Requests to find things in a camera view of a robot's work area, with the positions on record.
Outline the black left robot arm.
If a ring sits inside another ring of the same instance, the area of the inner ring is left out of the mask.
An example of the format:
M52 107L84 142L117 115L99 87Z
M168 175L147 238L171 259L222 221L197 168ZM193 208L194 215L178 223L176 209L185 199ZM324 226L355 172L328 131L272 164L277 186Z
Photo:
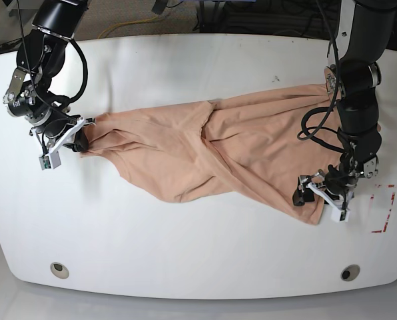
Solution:
M379 108L376 87L382 81L377 60L386 49L397 16L397 1L341 1L335 31L329 29L328 66L325 69L329 107L305 114L297 137L338 152L340 162L302 175L292 196L303 206L319 195L328 203L340 201L345 210L359 179L378 173Z

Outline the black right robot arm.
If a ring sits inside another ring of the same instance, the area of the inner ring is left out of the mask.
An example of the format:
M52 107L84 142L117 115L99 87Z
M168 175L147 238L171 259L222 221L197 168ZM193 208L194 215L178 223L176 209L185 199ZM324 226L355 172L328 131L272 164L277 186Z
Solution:
M17 50L13 78L3 98L8 113L23 117L41 134L39 140L44 151L45 140L58 142L81 118L69 114L71 104L85 92L89 70L84 53L74 39L87 1L44 1L28 35L21 36ZM52 79L62 70L65 50L72 45L82 64L82 83L72 97L50 92Z

